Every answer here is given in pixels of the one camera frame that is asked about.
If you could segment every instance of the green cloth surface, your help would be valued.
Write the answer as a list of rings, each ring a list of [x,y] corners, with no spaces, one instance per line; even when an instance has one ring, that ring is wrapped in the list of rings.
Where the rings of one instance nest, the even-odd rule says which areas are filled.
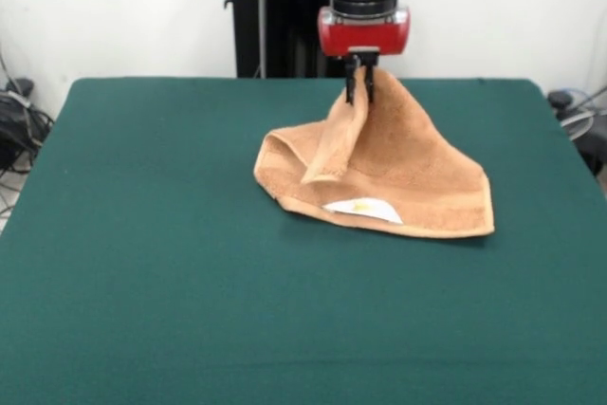
[[[605,405],[607,205],[540,90],[406,85],[495,234],[283,212],[262,138],[340,80],[76,82],[0,238],[0,404]]]

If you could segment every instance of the black metal frame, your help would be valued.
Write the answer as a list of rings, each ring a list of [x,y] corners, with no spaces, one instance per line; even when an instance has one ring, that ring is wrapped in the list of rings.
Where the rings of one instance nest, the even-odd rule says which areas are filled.
[[[238,78],[260,76],[259,0],[230,0]],[[329,0],[265,0],[266,76],[318,78],[345,75],[342,61],[320,47],[317,15]]]

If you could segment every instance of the care tag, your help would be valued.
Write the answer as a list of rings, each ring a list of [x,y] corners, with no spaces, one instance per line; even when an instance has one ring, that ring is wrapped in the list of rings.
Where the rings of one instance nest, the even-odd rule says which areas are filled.
[[[397,225],[403,225],[395,208],[388,202],[376,198],[357,198],[347,201],[337,201],[322,206],[323,209],[330,212],[350,213],[353,215],[362,215],[365,217],[378,218]]]

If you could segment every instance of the orange towel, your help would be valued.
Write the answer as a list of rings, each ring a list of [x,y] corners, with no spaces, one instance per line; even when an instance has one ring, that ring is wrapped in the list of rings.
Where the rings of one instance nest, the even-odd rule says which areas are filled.
[[[375,69],[369,102],[364,70],[354,104],[345,91],[326,120],[269,132],[257,182],[289,212],[343,227],[461,238],[494,232],[483,168],[452,147],[392,75]]]

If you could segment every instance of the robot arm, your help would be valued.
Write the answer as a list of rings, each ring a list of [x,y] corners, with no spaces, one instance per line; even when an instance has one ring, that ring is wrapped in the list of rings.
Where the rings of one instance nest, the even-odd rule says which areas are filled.
[[[409,38],[410,14],[398,0],[331,0],[319,13],[322,52],[345,60],[346,100],[354,100],[354,74],[366,67],[365,85],[373,100],[373,67],[380,55],[401,54]]]

